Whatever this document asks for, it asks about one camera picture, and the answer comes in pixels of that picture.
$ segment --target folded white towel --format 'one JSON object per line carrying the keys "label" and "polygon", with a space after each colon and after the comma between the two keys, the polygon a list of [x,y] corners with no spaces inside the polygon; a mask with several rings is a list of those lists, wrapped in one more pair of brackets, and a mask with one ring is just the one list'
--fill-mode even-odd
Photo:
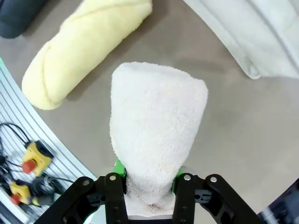
{"label": "folded white towel", "polygon": [[110,134],[127,170],[129,216],[172,215],[171,185],[185,162],[207,101],[202,80],[149,63],[124,63],[112,76]]}

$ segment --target white cloth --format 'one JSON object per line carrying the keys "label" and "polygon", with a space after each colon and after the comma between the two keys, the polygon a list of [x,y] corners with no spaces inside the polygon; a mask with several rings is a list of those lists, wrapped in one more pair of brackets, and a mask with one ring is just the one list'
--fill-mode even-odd
{"label": "white cloth", "polygon": [[299,78],[297,0],[184,1],[250,78]]}
{"label": "white cloth", "polygon": [[171,185],[206,107],[202,80],[166,66],[124,63],[112,75],[110,134],[127,170],[129,216],[172,215]]}

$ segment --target red button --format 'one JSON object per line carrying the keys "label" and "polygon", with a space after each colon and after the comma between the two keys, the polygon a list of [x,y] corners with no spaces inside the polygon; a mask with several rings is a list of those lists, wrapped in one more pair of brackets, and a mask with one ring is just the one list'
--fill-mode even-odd
{"label": "red button", "polygon": [[10,198],[11,202],[14,203],[14,204],[16,204],[16,205],[19,205],[21,203],[20,199],[21,199],[21,197],[18,194],[11,195],[11,198]]}
{"label": "red button", "polygon": [[36,168],[36,162],[34,160],[28,160],[22,165],[23,171],[26,174],[30,174],[32,170]]}

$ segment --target yellow towel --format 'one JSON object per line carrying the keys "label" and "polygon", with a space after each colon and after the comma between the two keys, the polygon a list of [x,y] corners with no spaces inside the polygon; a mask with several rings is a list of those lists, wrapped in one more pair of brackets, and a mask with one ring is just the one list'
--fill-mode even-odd
{"label": "yellow towel", "polygon": [[151,0],[85,0],[28,67],[22,91],[52,110],[152,12]]}

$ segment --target gray floor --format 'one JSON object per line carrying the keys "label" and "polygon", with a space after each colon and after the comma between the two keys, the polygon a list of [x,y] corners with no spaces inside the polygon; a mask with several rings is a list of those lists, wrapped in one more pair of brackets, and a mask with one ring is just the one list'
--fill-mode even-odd
{"label": "gray floor", "polygon": [[[0,56],[21,84],[29,63],[80,0],[52,0],[29,30],[0,39]],[[203,79],[207,108],[186,162],[198,175],[223,175],[256,212],[299,176],[299,81],[251,80],[182,0],[153,0],[154,12],[54,111],[37,112],[96,175],[114,163],[110,82],[122,62],[170,65]],[[197,218],[206,217],[199,211]]]}

